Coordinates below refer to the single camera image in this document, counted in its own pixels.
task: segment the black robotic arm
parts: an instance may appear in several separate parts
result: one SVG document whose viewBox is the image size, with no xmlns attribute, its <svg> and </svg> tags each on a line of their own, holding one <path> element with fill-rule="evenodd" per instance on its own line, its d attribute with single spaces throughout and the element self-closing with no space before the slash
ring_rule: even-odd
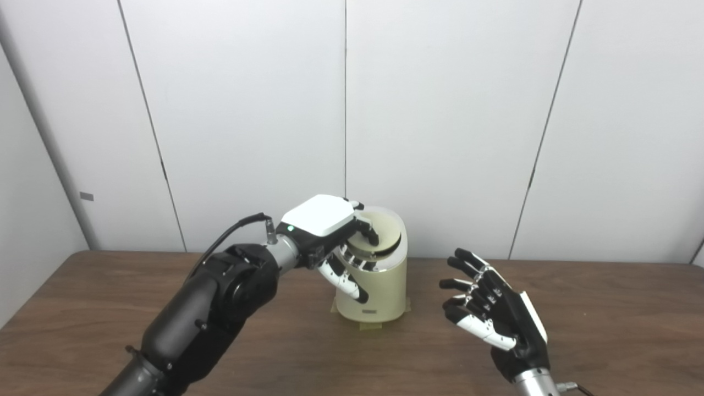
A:
<svg viewBox="0 0 704 396">
<path fill-rule="evenodd" d="M 247 318 L 274 298 L 279 277 L 293 268 L 319 270 L 360 303 L 368 295 L 332 253 L 360 231 L 372 244 L 371 223 L 357 202 L 318 195 L 287 212 L 274 229 L 257 214 L 233 225 L 196 262 L 184 285 L 144 332 L 141 349 L 100 396 L 178 396 L 205 378 Z M 232 245 L 213 253 L 244 225 L 264 221 L 266 244 Z"/>
</svg>

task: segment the robot finger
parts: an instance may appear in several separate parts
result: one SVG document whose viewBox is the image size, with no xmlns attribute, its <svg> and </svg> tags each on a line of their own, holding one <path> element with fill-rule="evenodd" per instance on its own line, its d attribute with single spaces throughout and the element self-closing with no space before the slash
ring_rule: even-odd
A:
<svg viewBox="0 0 704 396">
<path fill-rule="evenodd" d="M 350 275 L 344 265 L 334 255 L 323 261 L 318 267 L 318 272 L 333 286 L 360 304 L 366 304 L 369 301 L 369 294 L 359 286 L 355 278 Z"/>
<path fill-rule="evenodd" d="M 462 271 L 463 273 L 467 274 L 470 278 L 474 279 L 479 275 L 479 271 L 469 265 L 467 262 L 462 261 L 458 259 L 457 257 L 448 257 L 447 258 L 447 265 L 449 265 L 452 268 L 458 269 Z"/>
<path fill-rule="evenodd" d="M 445 309 L 445 317 L 452 323 L 494 347 L 508 351 L 516 346 L 515 338 L 496 332 L 491 319 L 486 321 L 481 320 L 474 314 L 468 313 L 460 307 L 455 306 L 449 306 Z"/>
<path fill-rule="evenodd" d="M 467 263 L 472 264 L 472 266 L 475 267 L 478 271 L 481 271 L 482 268 L 490 265 L 489 263 L 484 261 L 481 257 L 470 252 L 469 250 L 464 250 L 461 247 L 459 247 L 455 250 L 455 256 L 459 259 L 466 261 Z"/>
<path fill-rule="evenodd" d="M 469 293 L 478 287 L 474 282 L 462 279 L 443 279 L 440 281 L 441 289 L 456 289 L 461 292 Z"/>
<path fill-rule="evenodd" d="M 500 273 L 489 263 L 487 263 L 483 258 L 477 256 L 476 254 L 470 252 L 469 250 L 464 250 L 461 248 L 457 248 L 455 250 L 455 256 L 458 258 L 466 261 L 469 263 L 471 266 L 477 269 L 479 272 L 479 275 L 473 276 L 473 278 L 477 281 L 482 279 L 485 273 L 494 273 L 496 276 L 498 276 L 504 283 L 508 284 L 503 277 L 501 276 Z"/>
<path fill-rule="evenodd" d="M 485 318 L 486 313 L 482 311 L 473 301 L 472 297 L 468 295 L 456 295 L 450 297 L 447 301 L 442 304 L 442 309 L 447 309 L 448 307 L 465 307 L 469 312 L 472 312 L 475 316 L 480 318 Z"/>
<path fill-rule="evenodd" d="M 491 307 L 494 305 L 487 297 L 482 295 L 482 293 L 479 291 L 479 289 L 474 289 L 470 293 L 470 297 L 472 298 L 472 302 L 479 307 L 482 312 L 488 314 L 491 312 Z"/>
<path fill-rule="evenodd" d="M 486 293 L 491 293 L 497 298 L 502 298 L 506 292 L 511 291 L 511 287 L 496 271 L 486 271 L 477 282 L 479 287 Z"/>
</svg>

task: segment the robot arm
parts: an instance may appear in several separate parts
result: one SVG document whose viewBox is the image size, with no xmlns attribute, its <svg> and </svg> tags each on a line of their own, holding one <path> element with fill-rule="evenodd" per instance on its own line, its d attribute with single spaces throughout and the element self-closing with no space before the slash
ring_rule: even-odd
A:
<svg viewBox="0 0 704 396">
<path fill-rule="evenodd" d="M 448 264 L 472 281 L 440 281 L 443 289 L 463 292 L 443 304 L 445 317 L 491 345 L 496 368 L 521 396 L 559 396 L 569 389 L 551 378 L 548 336 L 528 294 L 516 293 L 496 269 L 467 250 L 455 250 Z"/>
<path fill-rule="evenodd" d="M 333 256 L 358 231 L 374 244 L 371 223 L 356 212 L 362 208 L 357 202 L 318 195 L 286 213 L 276 228 L 264 214 L 233 225 L 196 262 L 146 329 L 141 349 L 127 347 L 131 362 L 100 395 L 182 395 L 210 373 L 247 318 L 276 295 L 279 277 L 293 268 L 317 269 L 336 287 L 366 302 L 364 289 Z M 232 245 L 213 253 L 237 228 L 259 221 L 266 224 L 266 244 Z"/>
</svg>

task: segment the robot fingertip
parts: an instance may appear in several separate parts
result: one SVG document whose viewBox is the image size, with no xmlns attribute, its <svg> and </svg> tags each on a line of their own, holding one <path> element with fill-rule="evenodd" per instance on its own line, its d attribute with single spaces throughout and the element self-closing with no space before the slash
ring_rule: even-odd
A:
<svg viewBox="0 0 704 396">
<path fill-rule="evenodd" d="M 445 317 L 452 323 L 457 324 L 462 319 L 467 317 L 467 312 L 463 311 L 460 307 L 455 305 L 450 305 L 445 308 Z"/>
<path fill-rule="evenodd" d="M 359 288 L 359 297 L 357 297 L 357 302 L 360 304 L 367 304 L 369 301 L 369 293 L 366 290 Z"/>
</svg>

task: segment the panel seam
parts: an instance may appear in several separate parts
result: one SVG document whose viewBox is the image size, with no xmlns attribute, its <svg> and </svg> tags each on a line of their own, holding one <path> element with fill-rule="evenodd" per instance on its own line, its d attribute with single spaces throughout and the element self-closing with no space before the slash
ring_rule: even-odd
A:
<svg viewBox="0 0 704 396">
<path fill-rule="evenodd" d="M 144 83 L 142 82 L 142 74 L 139 72 L 139 66 L 137 65 L 137 57 L 134 55 L 134 47 L 132 46 L 132 38 L 130 37 L 130 30 L 127 28 L 127 20 L 125 19 L 125 12 L 122 9 L 122 1 L 117 0 L 118 8 L 120 9 L 120 17 L 122 18 L 122 26 L 125 29 L 125 35 L 127 36 L 127 45 L 130 47 L 130 53 L 132 55 L 132 62 L 134 64 L 134 71 L 137 72 L 137 81 L 139 81 L 139 89 L 142 91 L 142 99 L 144 100 L 144 107 L 146 107 L 146 114 L 149 117 L 149 126 L 151 128 L 151 135 L 154 138 L 154 143 L 156 144 L 156 152 L 159 155 L 159 163 L 161 169 L 164 172 L 164 180 L 166 181 L 166 188 L 169 192 L 169 198 L 171 199 L 171 207 L 174 211 L 174 216 L 176 218 L 176 225 L 178 226 L 178 232 L 181 236 L 181 243 L 183 244 L 184 252 L 188 252 L 186 248 L 186 240 L 183 237 L 183 229 L 181 228 L 181 221 L 178 218 L 178 211 L 176 210 L 176 203 L 174 202 L 174 196 L 171 192 L 171 184 L 169 183 L 168 176 L 166 175 L 166 167 L 164 166 L 164 158 L 161 156 L 161 148 L 159 147 L 159 139 L 156 136 L 156 129 L 154 128 L 154 121 L 151 117 L 151 109 L 149 108 L 149 102 L 146 100 L 146 92 L 144 91 Z"/>
<path fill-rule="evenodd" d="M 518 236 L 518 230 L 521 226 L 521 220 L 523 219 L 523 211 L 526 207 L 526 202 L 528 201 L 528 194 L 533 184 L 533 178 L 535 176 L 536 167 L 538 166 L 538 160 L 540 158 L 541 150 L 543 149 L 543 141 L 545 140 L 545 134 L 548 130 L 548 124 L 550 123 L 550 116 L 553 114 L 553 107 L 555 106 L 555 98 L 558 95 L 558 90 L 560 89 L 560 81 L 562 80 L 562 72 L 565 71 L 565 64 L 567 63 L 567 55 L 570 53 L 570 47 L 572 46 L 572 38 L 574 37 L 574 30 L 577 27 L 577 20 L 579 19 L 579 12 L 582 9 L 582 1 L 579 0 L 577 4 L 577 12 L 574 14 L 574 21 L 572 22 L 572 29 L 570 30 L 570 38 L 567 40 L 567 48 L 565 48 L 565 55 L 562 58 L 562 65 L 560 66 L 560 72 L 558 73 L 558 81 L 555 84 L 555 90 L 553 91 L 553 98 L 550 101 L 550 108 L 548 109 L 548 115 L 545 119 L 545 125 L 543 126 L 543 134 L 540 136 L 540 142 L 538 143 L 538 151 L 535 154 L 535 160 L 533 161 L 533 169 L 531 170 L 530 181 L 528 182 L 528 187 L 526 188 L 525 196 L 523 196 L 523 204 L 521 205 L 521 212 L 518 215 L 518 222 L 516 223 L 516 229 L 513 233 L 513 241 L 511 242 L 511 248 L 508 251 L 508 259 L 511 260 L 513 255 L 513 248 L 516 245 L 516 237 Z"/>
</svg>

